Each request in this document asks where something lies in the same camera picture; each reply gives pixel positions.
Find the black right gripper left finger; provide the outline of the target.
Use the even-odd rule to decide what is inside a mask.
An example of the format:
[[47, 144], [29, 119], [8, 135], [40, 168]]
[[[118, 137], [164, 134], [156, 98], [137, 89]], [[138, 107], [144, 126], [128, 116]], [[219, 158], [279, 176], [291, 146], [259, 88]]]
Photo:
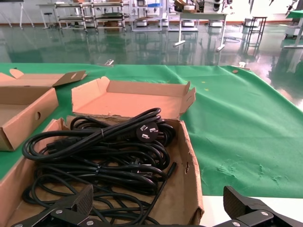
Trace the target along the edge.
[[13, 224], [14, 227], [103, 227], [100, 220], [89, 217], [93, 208], [93, 187], [59, 199], [39, 214]]

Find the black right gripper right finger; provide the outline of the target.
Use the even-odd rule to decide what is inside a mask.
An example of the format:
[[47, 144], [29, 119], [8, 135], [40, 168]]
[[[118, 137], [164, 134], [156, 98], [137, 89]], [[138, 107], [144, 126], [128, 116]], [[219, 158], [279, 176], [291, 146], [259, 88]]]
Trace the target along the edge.
[[241, 195], [231, 186], [223, 188], [223, 206], [231, 219], [219, 227], [303, 227], [302, 222], [275, 212], [259, 199]]

